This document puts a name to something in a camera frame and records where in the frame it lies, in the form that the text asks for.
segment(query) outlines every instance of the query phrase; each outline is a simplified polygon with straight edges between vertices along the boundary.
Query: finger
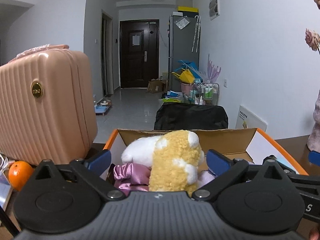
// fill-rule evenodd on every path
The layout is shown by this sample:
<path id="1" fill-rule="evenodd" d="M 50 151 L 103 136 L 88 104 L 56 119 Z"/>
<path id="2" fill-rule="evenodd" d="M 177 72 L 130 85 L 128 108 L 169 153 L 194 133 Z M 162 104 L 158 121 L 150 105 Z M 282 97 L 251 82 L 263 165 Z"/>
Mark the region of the finger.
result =
<path id="1" fill-rule="evenodd" d="M 318 240 L 319 239 L 319 230 L 318 228 L 312 228 L 309 233 L 309 240 Z"/>

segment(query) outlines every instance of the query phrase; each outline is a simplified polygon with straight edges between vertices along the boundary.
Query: refrigerator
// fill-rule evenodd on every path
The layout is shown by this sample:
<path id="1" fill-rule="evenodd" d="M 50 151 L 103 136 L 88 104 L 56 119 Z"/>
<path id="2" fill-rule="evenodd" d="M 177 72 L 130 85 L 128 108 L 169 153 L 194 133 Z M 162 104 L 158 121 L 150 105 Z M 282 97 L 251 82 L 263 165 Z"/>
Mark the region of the refrigerator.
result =
<path id="1" fill-rule="evenodd" d="M 189 17 L 190 23 L 182 30 L 175 24 L 181 16 L 171 15 L 169 18 L 169 90 L 181 92 L 179 80 L 171 73 L 181 66 L 178 60 L 185 60 L 199 65 L 199 49 L 196 52 L 196 43 L 193 52 L 193 38 L 195 35 L 196 19 Z"/>

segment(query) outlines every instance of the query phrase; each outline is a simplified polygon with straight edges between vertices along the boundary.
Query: black cable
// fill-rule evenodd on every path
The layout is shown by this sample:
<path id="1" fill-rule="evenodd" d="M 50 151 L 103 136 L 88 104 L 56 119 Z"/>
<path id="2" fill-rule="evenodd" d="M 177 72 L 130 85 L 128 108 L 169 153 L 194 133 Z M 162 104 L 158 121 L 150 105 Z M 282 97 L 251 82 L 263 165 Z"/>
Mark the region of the black cable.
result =
<path id="1" fill-rule="evenodd" d="M 8 215 L 4 212 L 1 206 L 0 206 L 0 221 L 3 223 L 3 225 L 7 228 L 7 230 L 13 237 L 16 237 L 19 234 L 19 230 L 12 223 L 12 221 L 10 220 Z"/>

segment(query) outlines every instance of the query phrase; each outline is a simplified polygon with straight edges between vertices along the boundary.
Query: open box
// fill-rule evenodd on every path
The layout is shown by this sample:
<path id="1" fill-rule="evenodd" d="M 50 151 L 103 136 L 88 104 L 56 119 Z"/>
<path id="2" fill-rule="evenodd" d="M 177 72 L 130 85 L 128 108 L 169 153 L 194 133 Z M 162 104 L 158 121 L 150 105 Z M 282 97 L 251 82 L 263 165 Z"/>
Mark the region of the open box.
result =
<path id="1" fill-rule="evenodd" d="M 262 164 L 267 156 L 274 155 L 278 161 L 295 170 L 298 174 L 308 175 L 299 163 L 289 155 L 276 141 L 259 128 L 241 130 L 193 130 L 198 136 L 202 150 L 206 154 L 214 149 L 231 160 L 245 159 L 255 164 Z M 111 162 L 122 164 L 121 154 L 134 140 L 141 137 L 161 135 L 169 131 L 114 130 L 104 149 L 111 152 Z M 207 170 L 204 162 L 199 170 Z"/>

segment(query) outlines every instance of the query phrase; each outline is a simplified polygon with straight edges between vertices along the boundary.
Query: black fabric cover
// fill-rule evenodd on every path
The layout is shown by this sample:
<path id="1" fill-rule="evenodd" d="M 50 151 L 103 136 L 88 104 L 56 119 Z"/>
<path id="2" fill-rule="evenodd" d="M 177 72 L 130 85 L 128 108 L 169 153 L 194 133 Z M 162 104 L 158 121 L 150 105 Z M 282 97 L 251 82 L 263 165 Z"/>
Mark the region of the black fabric cover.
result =
<path id="1" fill-rule="evenodd" d="M 164 103 L 158 110 L 154 130 L 218 130 L 228 128 L 222 106 Z"/>

